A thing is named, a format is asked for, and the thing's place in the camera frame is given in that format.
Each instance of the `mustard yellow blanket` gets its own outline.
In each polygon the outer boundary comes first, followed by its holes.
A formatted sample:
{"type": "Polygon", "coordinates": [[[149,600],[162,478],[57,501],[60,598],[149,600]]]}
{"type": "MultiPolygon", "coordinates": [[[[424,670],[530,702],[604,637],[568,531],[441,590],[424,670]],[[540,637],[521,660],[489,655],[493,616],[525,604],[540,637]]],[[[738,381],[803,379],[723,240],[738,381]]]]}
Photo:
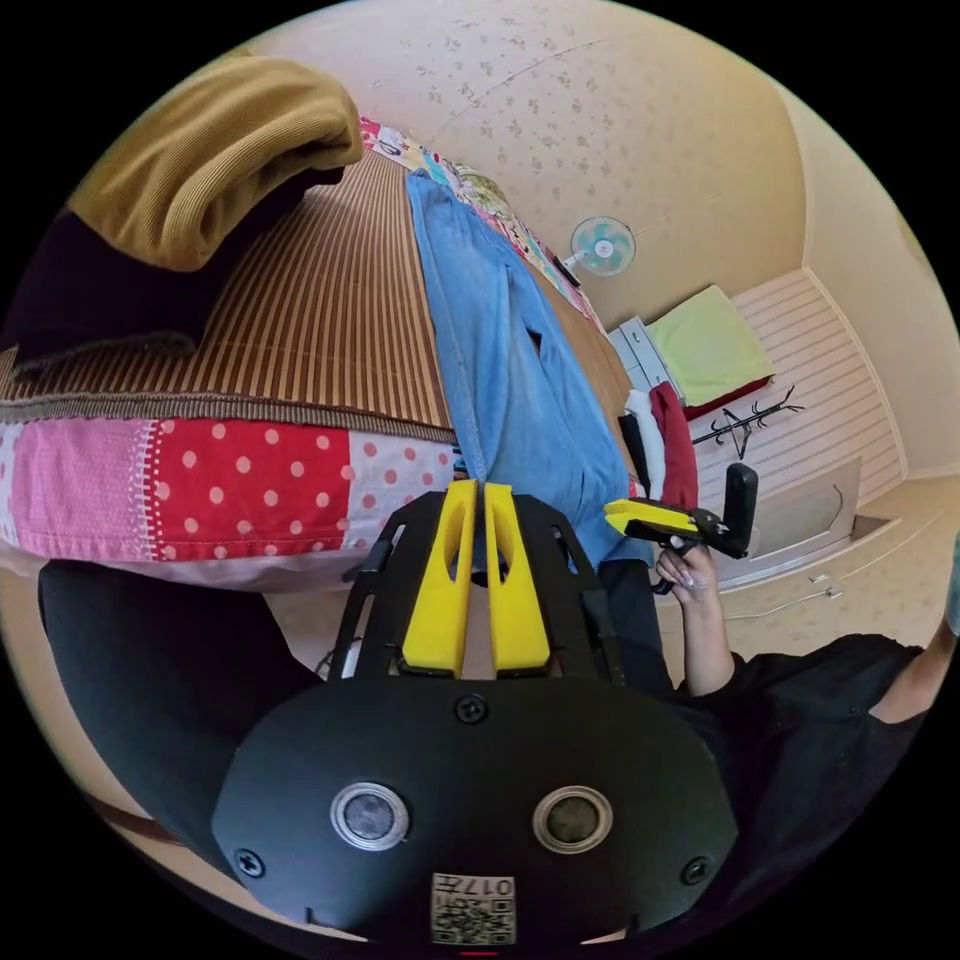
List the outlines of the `mustard yellow blanket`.
{"type": "Polygon", "coordinates": [[[67,206],[114,249],[189,272],[281,183],[362,153],[357,108],[337,80],[236,51],[147,110],[67,206]]]}
{"type": "Polygon", "coordinates": [[[717,286],[685,300],[647,333],[690,407],[776,373],[754,329],[717,286]]]}

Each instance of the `black shirt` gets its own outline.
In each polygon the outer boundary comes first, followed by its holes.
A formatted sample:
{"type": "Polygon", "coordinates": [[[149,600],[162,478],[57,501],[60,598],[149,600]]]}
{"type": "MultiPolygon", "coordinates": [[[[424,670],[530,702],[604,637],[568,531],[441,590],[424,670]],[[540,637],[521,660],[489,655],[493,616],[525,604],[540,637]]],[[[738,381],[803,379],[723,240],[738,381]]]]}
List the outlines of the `black shirt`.
{"type": "MultiPolygon", "coordinates": [[[[809,866],[863,812],[925,713],[888,724],[870,715],[922,652],[888,637],[841,637],[807,654],[760,654],[722,689],[691,703],[724,735],[740,835],[673,949],[746,913],[809,866]]],[[[661,931],[670,935],[676,924],[661,931]]]]}

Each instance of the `hand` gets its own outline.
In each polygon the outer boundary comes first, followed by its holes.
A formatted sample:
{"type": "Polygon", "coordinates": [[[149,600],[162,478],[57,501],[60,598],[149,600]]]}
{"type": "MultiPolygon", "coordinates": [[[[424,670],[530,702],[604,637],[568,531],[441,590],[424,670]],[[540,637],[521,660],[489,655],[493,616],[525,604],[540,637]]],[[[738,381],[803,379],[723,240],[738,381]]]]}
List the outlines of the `hand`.
{"type": "Polygon", "coordinates": [[[683,557],[666,549],[657,560],[656,570],[674,585],[673,595],[681,606],[696,606],[719,597],[717,571],[706,547],[694,547],[683,557]]]}

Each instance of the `white dresser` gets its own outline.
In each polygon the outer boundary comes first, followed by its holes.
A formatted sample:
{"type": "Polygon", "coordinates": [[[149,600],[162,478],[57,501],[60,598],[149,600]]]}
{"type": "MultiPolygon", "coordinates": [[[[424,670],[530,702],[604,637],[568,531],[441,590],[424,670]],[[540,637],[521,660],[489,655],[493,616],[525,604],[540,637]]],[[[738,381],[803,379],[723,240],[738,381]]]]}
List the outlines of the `white dresser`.
{"type": "Polygon", "coordinates": [[[676,381],[667,372],[657,348],[647,335],[647,329],[639,317],[632,317],[611,330],[607,336],[627,371],[630,382],[637,390],[651,391],[661,383],[669,383],[676,390],[680,402],[685,399],[676,381]]]}

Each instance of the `screw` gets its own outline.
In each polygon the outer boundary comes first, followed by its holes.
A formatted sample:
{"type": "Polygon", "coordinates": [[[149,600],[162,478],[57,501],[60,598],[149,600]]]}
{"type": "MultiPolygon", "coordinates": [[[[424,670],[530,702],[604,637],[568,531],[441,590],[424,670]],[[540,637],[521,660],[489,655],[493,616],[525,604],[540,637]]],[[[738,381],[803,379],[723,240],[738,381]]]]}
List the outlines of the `screw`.
{"type": "Polygon", "coordinates": [[[252,850],[237,850],[233,855],[233,862],[241,873],[253,877],[254,880],[262,877],[266,872],[263,861],[252,850]]]}
{"type": "Polygon", "coordinates": [[[703,883],[710,876],[710,860],[708,857],[694,857],[680,874],[680,879],[688,886],[695,887],[703,883]]]}
{"type": "Polygon", "coordinates": [[[461,697],[453,710],[461,723],[481,723],[489,712],[483,697],[478,697],[475,693],[461,697]]]}

